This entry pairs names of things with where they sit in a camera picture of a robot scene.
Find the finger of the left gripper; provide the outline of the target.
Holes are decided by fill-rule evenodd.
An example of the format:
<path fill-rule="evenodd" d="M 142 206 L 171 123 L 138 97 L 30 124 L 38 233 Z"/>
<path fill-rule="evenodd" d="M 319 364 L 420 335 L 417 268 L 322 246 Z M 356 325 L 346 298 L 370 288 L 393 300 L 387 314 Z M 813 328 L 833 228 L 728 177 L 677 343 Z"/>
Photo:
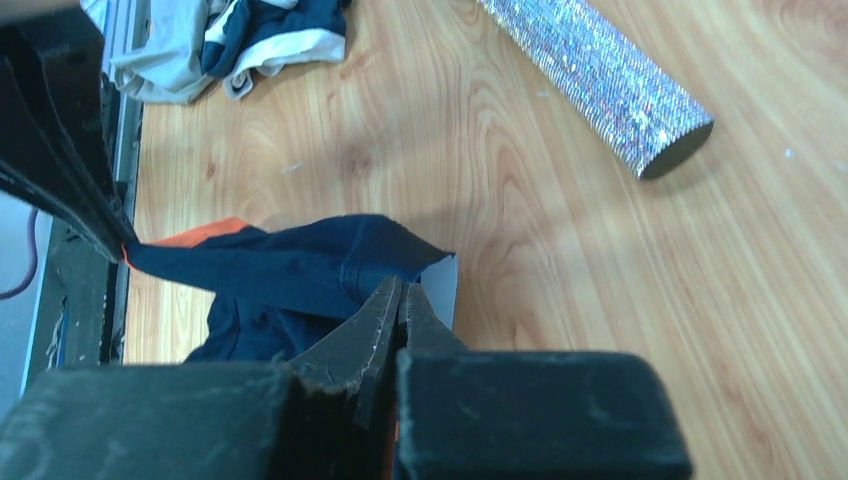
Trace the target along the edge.
<path fill-rule="evenodd" d="M 79 6 L 2 26 L 1 188 L 118 263 L 136 236 L 108 150 L 103 50 Z"/>

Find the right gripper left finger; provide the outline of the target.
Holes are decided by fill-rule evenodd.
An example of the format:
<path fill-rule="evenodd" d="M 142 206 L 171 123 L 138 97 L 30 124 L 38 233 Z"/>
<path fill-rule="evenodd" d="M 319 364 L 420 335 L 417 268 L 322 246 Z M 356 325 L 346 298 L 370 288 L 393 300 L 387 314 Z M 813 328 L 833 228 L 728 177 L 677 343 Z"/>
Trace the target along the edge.
<path fill-rule="evenodd" d="M 402 281 L 289 362 L 65 368 L 1 426 L 5 479 L 388 479 Z"/>

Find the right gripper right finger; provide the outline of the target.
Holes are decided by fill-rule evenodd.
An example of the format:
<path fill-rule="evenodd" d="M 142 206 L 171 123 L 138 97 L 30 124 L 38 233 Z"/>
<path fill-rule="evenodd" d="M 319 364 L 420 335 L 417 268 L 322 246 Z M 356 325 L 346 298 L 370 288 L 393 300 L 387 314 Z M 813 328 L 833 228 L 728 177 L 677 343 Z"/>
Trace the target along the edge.
<path fill-rule="evenodd" d="M 400 479 L 689 479 L 666 388 L 641 357 L 472 351 L 410 285 L 397 355 Z"/>

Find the navy orange boxer briefs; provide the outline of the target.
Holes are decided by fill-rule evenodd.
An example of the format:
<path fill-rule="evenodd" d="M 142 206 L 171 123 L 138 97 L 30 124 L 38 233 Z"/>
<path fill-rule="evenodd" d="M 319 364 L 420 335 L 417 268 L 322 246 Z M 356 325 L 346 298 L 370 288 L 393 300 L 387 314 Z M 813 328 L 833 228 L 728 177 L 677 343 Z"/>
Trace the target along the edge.
<path fill-rule="evenodd" d="M 423 286 L 453 325 L 459 258 L 381 214 L 352 214 L 276 232 L 237 218 L 154 243 L 126 263 L 214 295 L 208 336 L 190 362 L 291 360 L 357 313 L 387 277 Z"/>

